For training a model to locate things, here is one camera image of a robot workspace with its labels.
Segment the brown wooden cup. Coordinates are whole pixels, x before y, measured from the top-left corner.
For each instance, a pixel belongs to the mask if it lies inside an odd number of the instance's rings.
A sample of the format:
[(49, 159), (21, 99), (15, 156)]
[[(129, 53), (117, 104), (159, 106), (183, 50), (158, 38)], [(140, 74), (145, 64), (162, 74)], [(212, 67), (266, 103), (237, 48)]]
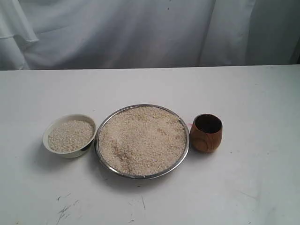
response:
[(195, 150), (213, 153), (221, 144), (223, 134), (222, 121), (212, 114), (195, 117), (191, 130), (190, 142)]

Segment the rice heap in steel plate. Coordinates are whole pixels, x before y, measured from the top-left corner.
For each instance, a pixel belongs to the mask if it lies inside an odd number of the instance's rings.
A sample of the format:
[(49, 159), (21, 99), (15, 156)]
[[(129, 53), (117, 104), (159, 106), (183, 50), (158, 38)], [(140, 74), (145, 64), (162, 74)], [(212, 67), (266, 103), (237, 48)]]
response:
[(155, 107), (116, 115), (100, 135), (101, 153), (123, 173), (149, 175), (174, 163), (183, 152), (183, 126), (176, 117)]

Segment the white backdrop cloth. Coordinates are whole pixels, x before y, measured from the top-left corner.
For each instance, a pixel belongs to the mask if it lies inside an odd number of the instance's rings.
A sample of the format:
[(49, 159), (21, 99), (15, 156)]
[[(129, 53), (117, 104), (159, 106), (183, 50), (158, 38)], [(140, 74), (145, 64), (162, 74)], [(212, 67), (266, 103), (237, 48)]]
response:
[(297, 0), (3, 0), (0, 68), (293, 64)]

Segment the large steel plate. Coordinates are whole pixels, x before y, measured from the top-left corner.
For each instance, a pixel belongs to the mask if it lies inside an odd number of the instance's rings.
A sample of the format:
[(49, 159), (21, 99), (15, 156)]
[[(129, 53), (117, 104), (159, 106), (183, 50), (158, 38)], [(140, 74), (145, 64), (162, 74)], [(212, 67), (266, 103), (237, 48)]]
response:
[[(124, 113), (128, 110), (141, 108), (141, 107), (155, 107), (155, 108), (159, 108), (161, 110), (164, 110), (164, 111), (174, 115), (176, 117), (177, 121), (183, 126), (184, 137), (185, 137), (184, 149), (183, 149), (183, 152), (179, 155), (179, 158), (174, 163), (172, 163), (169, 167), (167, 167), (166, 169), (163, 169), (161, 171), (158, 171), (156, 173), (152, 173), (149, 175), (133, 175), (130, 173), (121, 172), (120, 170), (114, 168), (112, 166), (112, 164), (110, 164), (104, 158), (103, 154), (101, 153), (101, 146), (100, 146), (100, 144), (101, 144), (100, 135), (101, 135), (101, 132), (104, 130), (105, 125), (108, 122), (110, 122), (116, 115), (118, 115), (120, 113)], [(113, 112), (101, 123), (101, 125), (97, 129), (94, 146), (95, 146), (95, 152), (98, 156), (99, 161), (104, 165), (104, 167), (106, 167), (110, 171), (114, 172), (115, 174), (117, 174), (119, 176), (126, 177), (126, 178), (131, 178), (131, 179), (136, 179), (136, 180), (150, 180), (150, 179), (158, 178), (165, 174), (168, 174), (169, 172), (173, 171), (176, 167), (178, 167), (182, 163), (182, 161), (185, 159), (185, 157), (188, 153), (188, 149), (189, 149), (189, 130), (188, 130), (188, 127), (187, 127), (186, 123), (184, 122), (184, 120), (179, 115), (177, 115), (176, 113), (174, 113), (173, 111), (171, 111), (167, 108), (164, 108), (164, 107), (158, 106), (158, 105), (151, 105), (151, 104), (130, 105), (130, 106), (126, 106), (124, 108), (118, 109), (117, 111)]]

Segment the rice in white bowl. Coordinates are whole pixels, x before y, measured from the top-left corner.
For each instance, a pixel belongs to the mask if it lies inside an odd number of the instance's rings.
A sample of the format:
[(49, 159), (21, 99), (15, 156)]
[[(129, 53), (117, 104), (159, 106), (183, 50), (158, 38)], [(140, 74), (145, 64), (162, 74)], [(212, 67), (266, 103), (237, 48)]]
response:
[(94, 127), (83, 120), (69, 120), (55, 127), (48, 135), (48, 145), (56, 152), (72, 152), (87, 145)]

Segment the white ceramic bowl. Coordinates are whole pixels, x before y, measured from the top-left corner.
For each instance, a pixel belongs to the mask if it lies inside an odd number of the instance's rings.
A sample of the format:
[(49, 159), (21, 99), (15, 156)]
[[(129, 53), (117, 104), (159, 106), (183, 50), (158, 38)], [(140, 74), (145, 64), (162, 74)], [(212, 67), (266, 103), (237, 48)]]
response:
[[(56, 152), (56, 151), (53, 151), (48, 145), (48, 135), (50, 134), (50, 132), (54, 128), (58, 127), (62, 123), (67, 122), (69, 120), (83, 120), (83, 121), (86, 121), (86, 122), (90, 123), (94, 127), (94, 134), (93, 134), (92, 138), (90, 139), (89, 143), (87, 145), (85, 145), (82, 149), (74, 150), (72, 152)], [(63, 157), (63, 158), (76, 158), (76, 157), (79, 157), (79, 156), (85, 154), (85, 152), (87, 152), (87, 150), (91, 147), (91, 145), (93, 143), (93, 140), (95, 138), (95, 135), (96, 135), (96, 128), (97, 128), (97, 126), (96, 126), (94, 120), (91, 117), (87, 116), (87, 115), (71, 114), (71, 115), (63, 116), (59, 119), (56, 119), (54, 122), (52, 122), (52, 124), (50, 124), (49, 127), (46, 129), (46, 131), (44, 132), (44, 135), (43, 135), (43, 146), (49, 152), (51, 152), (53, 154), (56, 154), (56, 155), (58, 155), (60, 157)]]

